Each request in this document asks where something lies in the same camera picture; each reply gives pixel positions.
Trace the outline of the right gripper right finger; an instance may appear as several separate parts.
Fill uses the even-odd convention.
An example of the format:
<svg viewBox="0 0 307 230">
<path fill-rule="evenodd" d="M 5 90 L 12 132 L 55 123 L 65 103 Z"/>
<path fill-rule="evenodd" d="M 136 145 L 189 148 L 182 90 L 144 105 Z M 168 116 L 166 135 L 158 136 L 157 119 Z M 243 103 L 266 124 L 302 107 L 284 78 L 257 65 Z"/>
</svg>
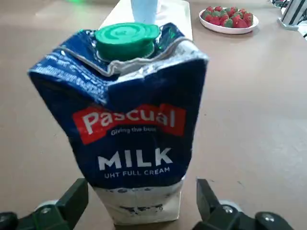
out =
<svg viewBox="0 0 307 230">
<path fill-rule="evenodd" d="M 194 230 L 292 230 L 280 215 L 262 211 L 251 218 L 234 203 L 218 200 L 206 179 L 196 180 L 197 207 L 201 215 Z"/>
</svg>

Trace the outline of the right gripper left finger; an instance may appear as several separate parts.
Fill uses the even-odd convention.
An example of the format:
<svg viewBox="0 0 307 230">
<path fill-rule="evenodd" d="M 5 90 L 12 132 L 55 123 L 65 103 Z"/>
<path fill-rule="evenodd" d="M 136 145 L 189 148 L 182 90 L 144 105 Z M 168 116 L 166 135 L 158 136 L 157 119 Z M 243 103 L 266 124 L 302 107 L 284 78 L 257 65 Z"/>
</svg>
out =
<svg viewBox="0 0 307 230">
<path fill-rule="evenodd" d="M 14 212 L 1 212 L 2 230 L 72 230 L 89 202 L 88 182 L 77 179 L 58 200 L 40 204 L 32 213 L 19 218 Z"/>
</svg>

